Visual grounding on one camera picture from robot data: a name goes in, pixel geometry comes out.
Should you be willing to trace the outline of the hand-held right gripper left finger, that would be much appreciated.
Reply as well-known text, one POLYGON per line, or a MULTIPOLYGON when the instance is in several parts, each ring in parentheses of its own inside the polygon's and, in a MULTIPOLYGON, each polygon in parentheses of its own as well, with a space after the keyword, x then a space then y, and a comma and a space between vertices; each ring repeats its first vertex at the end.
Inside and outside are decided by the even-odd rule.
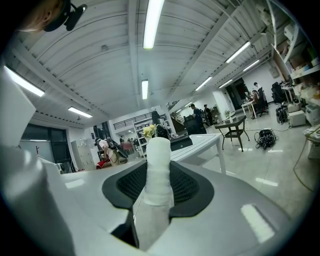
POLYGON ((91 171, 63 174, 62 182, 80 208, 103 230, 139 248, 135 203, 146 184, 145 160, 91 171))

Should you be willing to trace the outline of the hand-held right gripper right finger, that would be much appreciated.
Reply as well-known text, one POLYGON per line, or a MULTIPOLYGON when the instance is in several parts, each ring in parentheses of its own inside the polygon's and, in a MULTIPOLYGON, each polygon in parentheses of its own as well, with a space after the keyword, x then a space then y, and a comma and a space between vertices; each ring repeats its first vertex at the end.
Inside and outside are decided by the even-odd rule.
POLYGON ((172 161, 174 189, 188 188, 174 206, 164 233, 148 249, 153 256, 267 256, 283 241, 290 218, 245 181, 172 161))

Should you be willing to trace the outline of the white towel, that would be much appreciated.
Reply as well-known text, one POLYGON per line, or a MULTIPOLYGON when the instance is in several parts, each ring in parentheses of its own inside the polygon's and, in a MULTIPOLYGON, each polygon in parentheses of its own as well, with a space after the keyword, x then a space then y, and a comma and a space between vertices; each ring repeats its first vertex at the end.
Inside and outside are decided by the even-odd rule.
POLYGON ((144 202, 151 206, 167 206, 173 201, 170 184, 171 142, 162 137, 151 138, 146 147, 147 171, 144 202))

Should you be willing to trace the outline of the black box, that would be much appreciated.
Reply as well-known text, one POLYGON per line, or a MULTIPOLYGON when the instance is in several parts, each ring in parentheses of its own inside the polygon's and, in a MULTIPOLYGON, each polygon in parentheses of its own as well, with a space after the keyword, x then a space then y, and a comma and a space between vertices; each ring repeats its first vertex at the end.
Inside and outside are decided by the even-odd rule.
POLYGON ((192 145, 193 145, 193 142, 188 135, 181 135, 170 140, 170 149, 172 152, 192 146, 192 145))

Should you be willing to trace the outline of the white shelving unit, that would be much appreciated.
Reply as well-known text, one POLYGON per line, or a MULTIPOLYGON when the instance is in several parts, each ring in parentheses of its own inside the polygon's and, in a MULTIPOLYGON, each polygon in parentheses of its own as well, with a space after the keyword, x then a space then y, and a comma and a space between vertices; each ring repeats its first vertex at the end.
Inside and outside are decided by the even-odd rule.
MULTIPOLYGON (((167 128, 168 133, 172 133, 172 126, 170 124, 170 121, 167 117, 166 114, 160 114, 160 123, 167 128)), ((138 141, 138 152, 140 154, 141 158, 146 158, 147 157, 147 144, 148 144, 148 139, 144 137, 144 128, 149 127, 150 125, 153 124, 152 121, 152 113, 146 113, 143 115, 138 115, 133 118, 132 125, 134 128, 134 131, 136 133, 137 141, 138 141)))
POLYGON ((301 25, 277 0, 266 0, 270 14, 272 45, 289 74, 293 91, 306 121, 308 158, 320 161, 320 59, 301 25))

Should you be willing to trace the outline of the white lockers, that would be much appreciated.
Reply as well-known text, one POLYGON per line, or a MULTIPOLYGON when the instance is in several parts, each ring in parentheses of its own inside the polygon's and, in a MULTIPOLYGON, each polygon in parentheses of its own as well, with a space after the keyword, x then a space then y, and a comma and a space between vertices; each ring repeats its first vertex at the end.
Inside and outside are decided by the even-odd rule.
POLYGON ((71 142, 71 148, 77 169, 79 171, 90 171, 96 169, 93 156, 86 140, 74 140, 71 142))

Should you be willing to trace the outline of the yellow artificial flowers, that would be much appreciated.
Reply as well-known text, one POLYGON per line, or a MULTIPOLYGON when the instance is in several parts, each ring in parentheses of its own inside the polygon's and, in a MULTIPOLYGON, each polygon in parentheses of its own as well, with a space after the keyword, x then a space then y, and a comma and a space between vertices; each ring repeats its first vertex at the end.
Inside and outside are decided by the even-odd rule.
POLYGON ((146 139, 155 138, 157 136, 156 125, 150 124, 143 128, 143 136, 146 139))

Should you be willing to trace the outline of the black office chair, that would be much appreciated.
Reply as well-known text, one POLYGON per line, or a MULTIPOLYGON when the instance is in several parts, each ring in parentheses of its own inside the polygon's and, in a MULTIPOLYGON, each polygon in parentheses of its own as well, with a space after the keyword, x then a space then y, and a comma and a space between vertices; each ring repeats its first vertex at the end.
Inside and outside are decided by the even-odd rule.
POLYGON ((192 115, 184 116, 183 119, 184 119, 183 125, 185 126, 187 134, 189 136, 207 133, 203 124, 198 124, 196 119, 192 115))

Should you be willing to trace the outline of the dark mesh side table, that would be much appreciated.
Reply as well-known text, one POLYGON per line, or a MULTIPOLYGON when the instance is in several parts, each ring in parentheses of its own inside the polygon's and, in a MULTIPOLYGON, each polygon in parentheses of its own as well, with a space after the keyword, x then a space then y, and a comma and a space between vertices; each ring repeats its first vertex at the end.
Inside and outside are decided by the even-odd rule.
POLYGON ((247 117, 245 115, 242 115, 234 118, 232 121, 226 120, 215 126, 215 129, 219 130, 222 135, 222 149, 224 149, 224 142, 226 139, 230 139, 231 142, 233 141, 233 139, 238 139, 240 150, 242 152, 244 151, 241 135, 245 134, 248 141, 250 141, 250 138, 245 129, 246 120, 247 117))

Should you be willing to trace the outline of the staircase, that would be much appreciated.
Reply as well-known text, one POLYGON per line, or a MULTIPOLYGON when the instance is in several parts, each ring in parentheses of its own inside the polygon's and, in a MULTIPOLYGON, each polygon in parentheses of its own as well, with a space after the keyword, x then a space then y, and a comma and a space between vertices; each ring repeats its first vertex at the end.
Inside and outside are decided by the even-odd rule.
POLYGON ((174 100, 167 103, 166 107, 170 114, 170 118, 172 120, 173 126, 177 134, 183 133, 186 130, 184 126, 184 118, 181 117, 178 113, 178 110, 174 110, 174 107, 179 103, 179 100, 174 100))

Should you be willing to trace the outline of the white equipment case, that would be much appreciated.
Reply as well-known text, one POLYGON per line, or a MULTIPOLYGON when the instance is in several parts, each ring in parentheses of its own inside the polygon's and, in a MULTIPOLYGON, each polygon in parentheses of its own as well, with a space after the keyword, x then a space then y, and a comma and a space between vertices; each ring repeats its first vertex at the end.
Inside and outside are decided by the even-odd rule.
POLYGON ((289 126, 299 127, 306 124, 306 116, 302 110, 290 112, 288 114, 289 126))

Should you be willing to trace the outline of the row of ceiling tube lights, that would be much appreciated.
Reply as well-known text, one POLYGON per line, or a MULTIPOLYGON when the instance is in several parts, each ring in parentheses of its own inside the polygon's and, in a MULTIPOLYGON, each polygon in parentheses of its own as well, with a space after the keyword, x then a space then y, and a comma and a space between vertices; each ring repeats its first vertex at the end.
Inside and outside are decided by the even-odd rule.
POLYGON ((266 48, 254 0, 71 0, 77 24, 18 32, 5 63, 41 117, 86 125, 205 93, 266 48))

